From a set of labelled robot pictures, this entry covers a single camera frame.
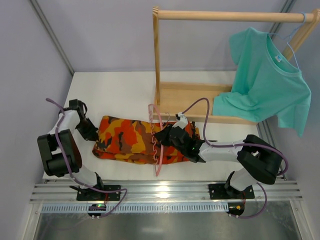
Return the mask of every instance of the white table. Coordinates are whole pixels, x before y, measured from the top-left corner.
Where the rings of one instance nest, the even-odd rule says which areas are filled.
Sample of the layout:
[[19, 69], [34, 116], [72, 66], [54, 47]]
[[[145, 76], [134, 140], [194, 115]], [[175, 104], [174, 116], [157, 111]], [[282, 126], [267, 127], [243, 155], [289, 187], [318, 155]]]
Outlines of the white table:
[[[168, 82], [232, 84], [234, 76], [233, 71], [161, 72], [161, 80]], [[83, 101], [88, 107], [87, 117], [96, 127], [99, 127], [105, 115], [148, 122], [148, 104], [153, 103], [155, 87], [154, 72], [76, 72], [65, 106], [68, 106], [69, 100], [72, 99]], [[203, 123], [197, 122], [196, 126], [202, 132]], [[244, 139], [248, 134], [258, 135], [257, 127], [208, 123], [206, 128], [206, 136], [209, 140], [232, 142]], [[92, 154], [94, 142], [83, 140], [78, 131], [74, 131], [73, 136], [80, 150], [83, 164], [97, 172], [104, 180], [225, 181], [232, 171], [241, 168], [241, 165], [236, 162], [180, 162], [163, 165], [160, 175], [156, 177], [153, 165], [99, 159]], [[44, 174], [43, 178], [57, 177]]]

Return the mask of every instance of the wooden base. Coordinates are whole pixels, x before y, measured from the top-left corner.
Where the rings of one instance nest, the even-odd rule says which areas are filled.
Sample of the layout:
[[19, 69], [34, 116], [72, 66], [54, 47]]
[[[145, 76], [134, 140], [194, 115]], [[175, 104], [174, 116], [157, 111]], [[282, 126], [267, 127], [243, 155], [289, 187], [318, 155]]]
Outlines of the wooden base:
[[[208, 123], [222, 124], [249, 124], [256, 125], [257, 122], [248, 121], [234, 116], [214, 116], [212, 115], [214, 98], [220, 93], [230, 92], [232, 85], [229, 84], [207, 84], [207, 83], [181, 83], [181, 82], [161, 82], [160, 83], [160, 104], [158, 109], [162, 121], [171, 116], [171, 121], [175, 119], [175, 114], [186, 110], [192, 103], [199, 98], [206, 97], [209, 99], [209, 117]], [[207, 113], [207, 103], [198, 102], [191, 108], [185, 116], [189, 121], [204, 122]]]

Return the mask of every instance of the t-shirt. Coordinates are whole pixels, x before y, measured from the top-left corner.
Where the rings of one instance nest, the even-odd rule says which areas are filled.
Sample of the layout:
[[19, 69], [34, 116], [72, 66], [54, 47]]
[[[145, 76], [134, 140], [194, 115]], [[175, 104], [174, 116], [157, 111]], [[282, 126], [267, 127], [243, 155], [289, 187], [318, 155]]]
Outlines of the t-shirt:
[[267, 32], [250, 27], [232, 35], [229, 44], [237, 71], [231, 92], [214, 98], [212, 114], [252, 122], [277, 115], [280, 128], [294, 128], [301, 137], [311, 101], [301, 71], [279, 52]]

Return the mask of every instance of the blue hanger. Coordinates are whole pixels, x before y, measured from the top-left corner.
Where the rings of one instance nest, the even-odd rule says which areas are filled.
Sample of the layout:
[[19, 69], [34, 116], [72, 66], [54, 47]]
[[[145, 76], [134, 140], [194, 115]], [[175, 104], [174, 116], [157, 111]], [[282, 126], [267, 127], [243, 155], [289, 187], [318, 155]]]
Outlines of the blue hanger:
[[289, 42], [291, 41], [292, 37], [296, 34], [296, 32], [299, 30], [299, 28], [301, 28], [306, 23], [306, 20], [307, 20], [306, 13], [300, 12], [300, 14], [303, 14], [303, 23], [301, 23], [299, 26], [297, 26], [295, 29], [293, 29], [293, 31], [288, 36], [281, 37], [278, 33], [270, 33], [270, 32], [268, 33], [270, 35], [276, 35], [282, 40], [286, 40], [287, 38], [289, 38], [288, 41], [286, 42], [286, 44], [288, 45], [288, 47], [291, 49], [291, 51], [293, 53], [293, 57], [294, 57], [294, 60], [295, 60], [295, 63], [296, 63], [296, 67], [298, 68], [299, 72], [301, 70], [299, 68], [299, 64], [298, 64], [298, 61], [297, 61], [297, 58], [296, 58], [296, 54], [295, 54], [295, 51], [293, 50], [293, 48], [290, 46]]

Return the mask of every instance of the gray floor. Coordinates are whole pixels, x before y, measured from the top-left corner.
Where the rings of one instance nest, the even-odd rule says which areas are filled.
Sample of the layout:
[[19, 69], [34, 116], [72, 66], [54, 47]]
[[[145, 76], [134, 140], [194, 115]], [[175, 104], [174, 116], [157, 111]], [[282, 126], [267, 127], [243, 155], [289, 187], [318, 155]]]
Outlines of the gray floor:
[[[262, 205], [247, 202], [244, 214], [257, 212]], [[74, 226], [86, 218], [42, 214], [35, 240], [301, 240], [289, 202], [269, 202], [266, 211], [252, 219], [235, 219], [224, 212], [135, 213], [88, 219]]]

